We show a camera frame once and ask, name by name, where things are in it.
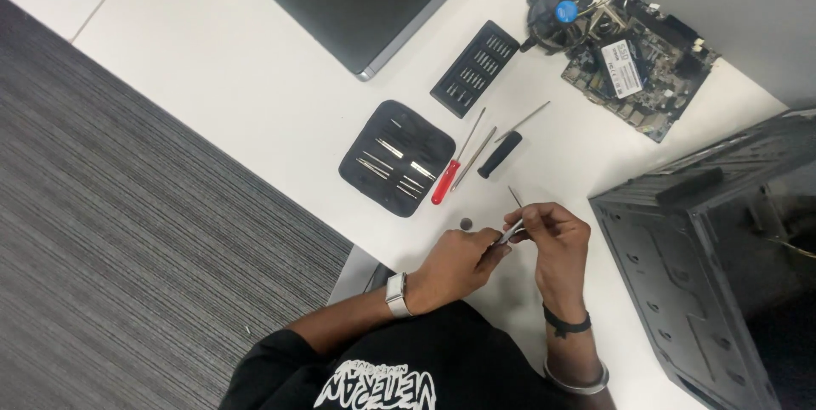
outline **motherboard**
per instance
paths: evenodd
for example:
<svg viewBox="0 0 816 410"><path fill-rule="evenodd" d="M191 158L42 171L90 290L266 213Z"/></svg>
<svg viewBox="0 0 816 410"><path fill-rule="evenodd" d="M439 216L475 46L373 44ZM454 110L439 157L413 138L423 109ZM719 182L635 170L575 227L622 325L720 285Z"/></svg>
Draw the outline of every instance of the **motherboard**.
<svg viewBox="0 0 816 410"><path fill-rule="evenodd" d="M688 107L720 54L642 0L614 0L586 20L561 77L653 141Z"/></svg>

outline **red-handled screwdriver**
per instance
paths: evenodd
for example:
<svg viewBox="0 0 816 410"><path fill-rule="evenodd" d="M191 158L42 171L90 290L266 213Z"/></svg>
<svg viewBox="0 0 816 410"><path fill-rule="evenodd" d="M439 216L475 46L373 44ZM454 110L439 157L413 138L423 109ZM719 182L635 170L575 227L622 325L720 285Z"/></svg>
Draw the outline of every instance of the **red-handled screwdriver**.
<svg viewBox="0 0 816 410"><path fill-rule="evenodd" d="M464 154L464 148L470 141L470 136L473 136L473 132L475 132L476 127L479 126L479 120L482 119L482 115L484 115L486 108L482 108L482 112L479 113L479 118L476 119L476 123L473 125L473 129L470 130L470 134L467 135L467 139L462 144L462 150L459 151L459 156L452 159L450 164L448 165L447 169L445 169L445 173L442 175L442 178L439 180L439 183L436 184L436 189L433 191L433 195L431 197L431 203L439 204L442 203L442 199L445 197L445 194L448 192L448 187L451 186L451 183L454 181L454 177L456 176L456 171L462 166L459 163L459 159L462 158L462 154Z"/></svg>

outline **black computer case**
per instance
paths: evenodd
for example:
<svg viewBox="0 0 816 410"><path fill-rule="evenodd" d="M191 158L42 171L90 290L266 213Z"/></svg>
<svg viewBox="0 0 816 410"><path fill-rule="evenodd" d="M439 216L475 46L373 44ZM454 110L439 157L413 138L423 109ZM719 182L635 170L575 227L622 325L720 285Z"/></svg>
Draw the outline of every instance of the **black computer case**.
<svg viewBox="0 0 816 410"><path fill-rule="evenodd" d="M590 203L673 382L715 410L816 408L816 111Z"/></svg>

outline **person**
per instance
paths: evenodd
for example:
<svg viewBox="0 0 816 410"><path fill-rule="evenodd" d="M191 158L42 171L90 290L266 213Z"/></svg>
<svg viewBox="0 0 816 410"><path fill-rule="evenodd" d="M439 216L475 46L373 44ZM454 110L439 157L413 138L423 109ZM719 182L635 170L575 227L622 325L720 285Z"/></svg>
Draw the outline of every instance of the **person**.
<svg viewBox="0 0 816 410"><path fill-rule="evenodd" d="M461 300L511 251L494 245L501 232L447 230L413 273L258 342L235 369L220 408L614 409L584 306L590 228L555 203L509 213L504 229L520 219L524 230L510 243L531 239L538 248L547 378L506 332Z"/></svg>

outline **ssd label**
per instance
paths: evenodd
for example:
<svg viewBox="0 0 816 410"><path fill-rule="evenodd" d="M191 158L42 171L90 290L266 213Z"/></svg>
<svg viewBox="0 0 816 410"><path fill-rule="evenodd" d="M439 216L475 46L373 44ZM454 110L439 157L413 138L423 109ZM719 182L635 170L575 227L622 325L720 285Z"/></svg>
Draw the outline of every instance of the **ssd label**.
<svg viewBox="0 0 816 410"><path fill-rule="evenodd" d="M607 45L601 49L601 54L606 61L606 68L609 70L609 77L618 98L625 98L643 89L638 68L632 60L632 52L629 51L626 40Z"/></svg>

